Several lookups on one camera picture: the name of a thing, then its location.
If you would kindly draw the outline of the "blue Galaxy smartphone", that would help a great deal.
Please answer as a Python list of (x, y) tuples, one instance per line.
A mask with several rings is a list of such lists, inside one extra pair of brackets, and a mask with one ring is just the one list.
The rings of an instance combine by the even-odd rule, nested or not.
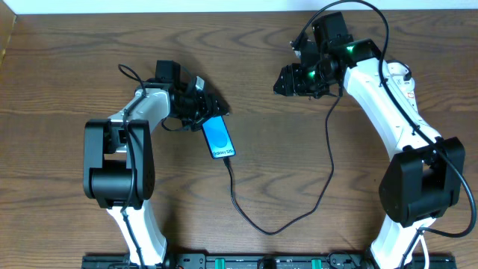
[(202, 125), (202, 132), (213, 159), (235, 155), (235, 148), (222, 117), (212, 117)]

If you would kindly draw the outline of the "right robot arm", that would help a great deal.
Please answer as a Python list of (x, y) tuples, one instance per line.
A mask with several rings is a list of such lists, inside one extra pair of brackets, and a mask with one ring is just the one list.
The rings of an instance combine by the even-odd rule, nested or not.
[(418, 113), (409, 68), (386, 61), (385, 50), (372, 40), (355, 40), (341, 13), (317, 14), (308, 27), (312, 35), (301, 33), (291, 44), (299, 62), (282, 68), (273, 90), (318, 99), (338, 85), (359, 103), (390, 159), (379, 185), (385, 219), (365, 265), (404, 268), (423, 234), (468, 190), (465, 149)]

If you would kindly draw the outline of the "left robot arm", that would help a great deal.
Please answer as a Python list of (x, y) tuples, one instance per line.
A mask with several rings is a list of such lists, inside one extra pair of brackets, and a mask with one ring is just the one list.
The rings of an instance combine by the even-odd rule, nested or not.
[(129, 249), (128, 261), (113, 262), (112, 268), (172, 268), (149, 201), (155, 187), (152, 133), (168, 118), (181, 122), (181, 132), (197, 132), (208, 120), (229, 114), (230, 106), (205, 79), (182, 81), (186, 69), (175, 61), (157, 61), (147, 80), (125, 64), (118, 69), (138, 86), (118, 112), (85, 124), (84, 193), (112, 216)]

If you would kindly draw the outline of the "white power strip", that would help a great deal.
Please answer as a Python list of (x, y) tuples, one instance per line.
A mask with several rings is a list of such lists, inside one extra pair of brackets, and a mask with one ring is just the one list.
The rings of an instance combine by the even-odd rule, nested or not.
[(412, 71), (408, 65), (401, 61), (387, 61), (388, 70), (391, 77), (403, 93), (409, 104), (417, 111), (417, 102), (415, 98), (415, 80), (412, 78)]

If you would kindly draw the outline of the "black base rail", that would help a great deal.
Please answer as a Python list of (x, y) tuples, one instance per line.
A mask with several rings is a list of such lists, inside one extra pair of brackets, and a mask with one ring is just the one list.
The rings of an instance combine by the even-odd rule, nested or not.
[[(82, 269), (140, 268), (124, 256), (84, 256)], [(376, 268), (372, 261), (359, 254), (335, 252), (319, 256), (208, 256), (201, 253), (173, 254), (164, 264), (146, 268), (172, 269), (318, 269), (318, 268)], [(413, 256), (404, 268), (425, 268), (423, 256)], [(429, 268), (457, 269), (454, 256), (429, 257)]]

